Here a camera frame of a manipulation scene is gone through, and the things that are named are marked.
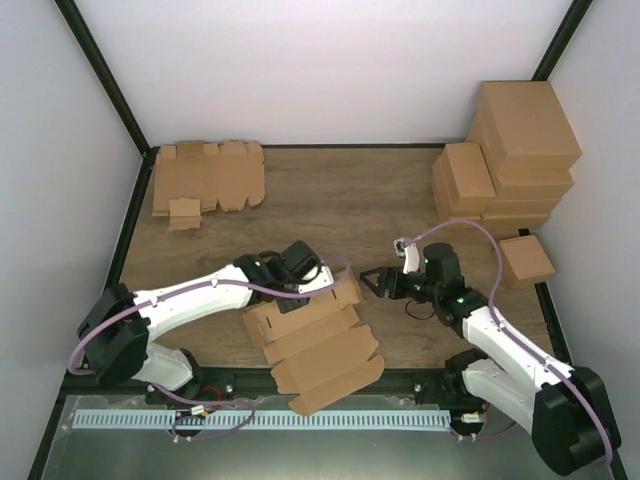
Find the brown cardboard box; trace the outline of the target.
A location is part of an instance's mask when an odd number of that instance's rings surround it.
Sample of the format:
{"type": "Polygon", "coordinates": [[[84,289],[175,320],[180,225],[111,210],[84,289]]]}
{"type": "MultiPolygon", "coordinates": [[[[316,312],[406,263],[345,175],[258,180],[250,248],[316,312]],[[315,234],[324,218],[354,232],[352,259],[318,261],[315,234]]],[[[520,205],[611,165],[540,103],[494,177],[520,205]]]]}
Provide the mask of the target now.
{"type": "Polygon", "coordinates": [[[378,381],[385,359],[379,341],[355,306],[362,291],[350,273],[344,283],[282,313],[275,302],[243,314],[253,344],[272,367],[277,392],[291,395],[291,410],[311,416],[378,381]]]}

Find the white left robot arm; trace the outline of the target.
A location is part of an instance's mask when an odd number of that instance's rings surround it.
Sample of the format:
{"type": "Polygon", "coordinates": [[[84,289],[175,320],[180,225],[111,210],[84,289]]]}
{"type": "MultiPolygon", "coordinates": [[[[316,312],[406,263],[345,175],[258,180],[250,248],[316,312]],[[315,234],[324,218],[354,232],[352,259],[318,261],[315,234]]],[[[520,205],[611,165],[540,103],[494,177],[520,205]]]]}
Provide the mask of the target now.
{"type": "Polygon", "coordinates": [[[287,313],[333,281],[320,257],[298,240],[282,252],[245,254],[211,274],[169,287],[132,292],[120,283],[102,293],[79,326],[80,351],[102,387],[146,382],[191,404],[204,392],[201,369],[188,350],[163,347],[159,337],[261,302],[274,301],[287,313]]]}

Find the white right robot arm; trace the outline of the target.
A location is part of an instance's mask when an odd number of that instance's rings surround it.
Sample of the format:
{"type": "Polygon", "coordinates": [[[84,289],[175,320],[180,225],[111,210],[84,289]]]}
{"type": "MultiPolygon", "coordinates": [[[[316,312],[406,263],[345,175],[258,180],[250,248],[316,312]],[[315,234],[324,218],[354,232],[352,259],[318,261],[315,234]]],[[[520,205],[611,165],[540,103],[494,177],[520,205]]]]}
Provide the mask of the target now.
{"type": "Polygon", "coordinates": [[[519,332],[481,292],[465,283],[448,243],[419,250],[396,243],[401,267],[378,267],[360,279],[377,297],[428,303],[472,349],[451,357],[444,389],[458,403],[477,397],[497,407],[531,437],[543,462],[567,476],[608,465],[621,437],[601,377],[564,363],[519,332]]]}

